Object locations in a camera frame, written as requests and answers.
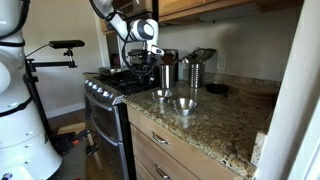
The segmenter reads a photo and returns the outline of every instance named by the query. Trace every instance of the wooden floor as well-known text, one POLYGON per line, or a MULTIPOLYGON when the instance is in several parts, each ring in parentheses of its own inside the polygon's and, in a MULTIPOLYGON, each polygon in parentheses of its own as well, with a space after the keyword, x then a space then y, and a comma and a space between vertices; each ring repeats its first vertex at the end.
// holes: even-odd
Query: wooden floor
MULTIPOLYGON (((57 131, 59 127, 68 126, 80 122, 85 122, 86 127, 92 130, 92 136, 94 142, 99 146, 99 137, 97 136, 96 130, 91 125, 90 121, 85 119, 85 110, 75 111, 62 116, 54 117, 48 120, 49 125, 53 131, 57 131)), ((110 163, 105 158, 104 154, 98 150, 99 159, 102 163, 102 170, 99 170, 93 155, 87 156, 87 178, 86 180, 116 180, 114 172, 111 171, 110 163)))

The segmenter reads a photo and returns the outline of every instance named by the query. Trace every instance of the stove knob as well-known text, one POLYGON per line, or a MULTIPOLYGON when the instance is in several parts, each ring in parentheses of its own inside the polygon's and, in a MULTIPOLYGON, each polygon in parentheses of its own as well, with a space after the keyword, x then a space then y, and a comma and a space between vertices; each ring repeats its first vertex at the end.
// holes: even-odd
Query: stove knob
POLYGON ((99 87, 99 88, 97 89, 97 92, 98 92, 98 93, 103 93, 102 87, 99 87))
POLYGON ((97 90, 98 87, 99 87, 99 86, 95 84, 95 85, 92 86, 92 89, 97 90))
POLYGON ((108 91, 103 91, 103 94, 102 94, 102 96, 104 96, 104 97, 108 97, 109 96, 109 92, 108 91))

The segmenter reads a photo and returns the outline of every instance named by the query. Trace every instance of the metal bowl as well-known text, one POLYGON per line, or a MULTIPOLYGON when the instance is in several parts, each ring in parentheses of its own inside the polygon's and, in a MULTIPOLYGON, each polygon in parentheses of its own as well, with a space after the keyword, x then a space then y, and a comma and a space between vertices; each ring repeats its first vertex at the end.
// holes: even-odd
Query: metal bowl
POLYGON ((197 102, 189 98, 179 98, 170 101, 170 105, 177 114, 188 116, 192 114, 197 107, 197 102))
POLYGON ((159 104, 168 102, 169 97, 172 95, 172 92, 169 90, 157 90, 151 93, 152 99, 159 104))

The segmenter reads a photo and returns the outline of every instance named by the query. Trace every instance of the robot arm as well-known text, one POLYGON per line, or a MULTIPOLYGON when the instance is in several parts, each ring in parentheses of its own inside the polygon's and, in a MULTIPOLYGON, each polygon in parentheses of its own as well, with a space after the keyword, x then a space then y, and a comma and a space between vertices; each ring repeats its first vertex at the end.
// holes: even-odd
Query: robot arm
POLYGON ((155 61, 152 60, 154 56, 163 56, 164 51, 157 47, 159 27, 158 23, 152 19, 147 20, 135 20, 127 25, 125 21, 121 19, 118 12, 112 7, 113 0, 90 0, 90 3, 95 10, 96 14, 108 21, 116 30, 119 37, 124 43, 133 41, 144 42, 143 50, 146 50, 146 64, 151 67, 155 66, 155 61))

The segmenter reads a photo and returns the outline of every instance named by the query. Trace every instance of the kitchen counter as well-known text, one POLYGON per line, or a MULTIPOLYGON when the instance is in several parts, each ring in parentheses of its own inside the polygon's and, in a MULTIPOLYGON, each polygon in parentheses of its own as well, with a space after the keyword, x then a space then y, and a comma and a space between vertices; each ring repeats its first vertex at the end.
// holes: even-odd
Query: kitchen counter
POLYGON ((193 114, 177 115, 169 104, 161 108, 151 98, 148 90, 129 95, 124 102, 161 127, 194 146, 207 156, 243 177, 251 178, 256 167, 250 163, 257 132, 272 112, 243 103, 237 91, 223 97, 211 94, 204 87, 190 88, 186 81, 176 82, 171 89, 175 97, 193 98, 197 101, 193 114))

